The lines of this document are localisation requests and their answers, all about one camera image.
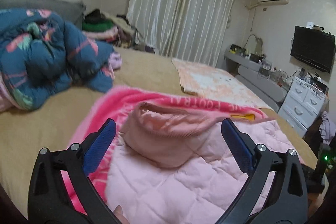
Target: finger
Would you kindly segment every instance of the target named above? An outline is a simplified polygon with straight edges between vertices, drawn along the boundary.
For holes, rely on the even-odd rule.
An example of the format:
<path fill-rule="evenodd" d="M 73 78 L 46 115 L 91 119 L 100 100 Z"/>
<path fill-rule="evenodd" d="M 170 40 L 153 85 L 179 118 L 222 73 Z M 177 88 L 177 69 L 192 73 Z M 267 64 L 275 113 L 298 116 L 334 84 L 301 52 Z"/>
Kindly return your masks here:
<path fill-rule="evenodd" d="M 120 217 L 118 217 L 118 219 L 120 220 L 120 222 L 121 222 L 122 224 L 130 224 L 130 223 L 128 222 L 128 220 L 126 219 L 126 217 L 124 217 L 124 216 L 120 216 Z"/>
<path fill-rule="evenodd" d="M 113 211 L 115 215 L 123 215 L 123 209 L 120 205 L 116 207 L 116 209 Z"/>

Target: hand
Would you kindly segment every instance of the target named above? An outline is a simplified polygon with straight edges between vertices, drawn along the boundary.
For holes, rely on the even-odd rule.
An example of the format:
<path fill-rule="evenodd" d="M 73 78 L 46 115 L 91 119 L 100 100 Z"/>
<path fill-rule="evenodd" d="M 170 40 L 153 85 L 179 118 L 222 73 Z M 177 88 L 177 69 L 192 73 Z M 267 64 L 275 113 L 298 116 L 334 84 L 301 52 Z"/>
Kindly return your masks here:
<path fill-rule="evenodd" d="M 123 209 L 120 205 L 116 207 L 116 209 L 113 211 L 114 215 L 120 220 L 122 224 L 129 224 L 126 217 L 123 216 Z"/>

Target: blue gripper pad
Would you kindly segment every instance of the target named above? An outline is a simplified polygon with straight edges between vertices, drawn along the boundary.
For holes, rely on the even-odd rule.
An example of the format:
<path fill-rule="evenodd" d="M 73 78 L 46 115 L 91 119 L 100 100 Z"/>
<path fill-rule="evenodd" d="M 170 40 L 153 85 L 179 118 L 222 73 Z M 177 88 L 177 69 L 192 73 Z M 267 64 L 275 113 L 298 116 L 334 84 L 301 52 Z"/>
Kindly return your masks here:
<path fill-rule="evenodd" d="M 254 171 L 253 155 L 240 136 L 240 131 L 228 119 L 222 122 L 222 136 L 227 143 L 233 157 L 235 158 L 240 170 L 251 175 Z"/>
<path fill-rule="evenodd" d="M 83 171 L 85 175 L 89 175 L 96 171 L 107 149 L 110 147 L 110 144 L 116 136 L 116 132 L 116 123 L 113 120 L 109 121 L 90 148 L 86 151 L 83 163 Z"/>

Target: white curtain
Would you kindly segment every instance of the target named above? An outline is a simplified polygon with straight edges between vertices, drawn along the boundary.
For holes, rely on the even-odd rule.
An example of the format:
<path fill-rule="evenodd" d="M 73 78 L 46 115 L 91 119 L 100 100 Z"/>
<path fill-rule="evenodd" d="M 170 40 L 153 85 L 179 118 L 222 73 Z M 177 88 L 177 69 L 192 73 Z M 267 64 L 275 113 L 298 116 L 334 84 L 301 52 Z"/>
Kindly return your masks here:
<path fill-rule="evenodd" d="M 234 0 L 130 0 L 138 43 L 163 56 L 215 66 Z"/>

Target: drawer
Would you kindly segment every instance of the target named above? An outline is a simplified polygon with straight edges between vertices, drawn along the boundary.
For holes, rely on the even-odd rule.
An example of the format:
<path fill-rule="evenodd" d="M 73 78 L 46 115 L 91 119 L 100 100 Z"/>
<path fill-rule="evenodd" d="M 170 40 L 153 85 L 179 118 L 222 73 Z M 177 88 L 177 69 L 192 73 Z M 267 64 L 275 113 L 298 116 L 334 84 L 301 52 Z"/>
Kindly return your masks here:
<path fill-rule="evenodd" d="M 288 98 L 286 98 L 283 107 L 287 112 L 291 113 L 294 118 L 301 122 L 305 128 L 309 128 L 317 117 L 315 112 L 305 108 L 303 104 L 298 102 L 292 95 L 289 95 Z"/>
<path fill-rule="evenodd" d="M 303 104 L 314 111 L 316 114 L 320 113 L 321 108 L 323 107 L 325 98 L 320 96 L 318 93 L 309 89 Z"/>
<path fill-rule="evenodd" d="M 283 107 L 279 110 L 278 115 L 283 117 L 290 127 L 293 128 L 301 138 L 303 138 L 307 129 L 298 120 L 296 120 L 293 115 L 288 113 Z"/>
<path fill-rule="evenodd" d="M 309 88 L 305 84 L 295 79 L 289 93 L 292 94 L 299 102 L 303 102 L 308 90 Z"/>

